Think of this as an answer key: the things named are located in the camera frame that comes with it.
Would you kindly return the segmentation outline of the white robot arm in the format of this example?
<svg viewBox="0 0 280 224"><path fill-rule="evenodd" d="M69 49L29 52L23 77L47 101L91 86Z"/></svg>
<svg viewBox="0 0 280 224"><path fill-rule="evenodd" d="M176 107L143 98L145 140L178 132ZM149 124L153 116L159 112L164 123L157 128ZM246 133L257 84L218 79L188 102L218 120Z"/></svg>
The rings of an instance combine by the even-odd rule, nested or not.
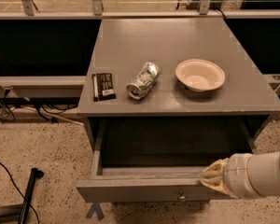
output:
<svg viewBox="0 0 280 224"><path fill-rule="evenodd" d="M217 160L201 172L200 182L235 199L280 197L280 151Z"/></svg>

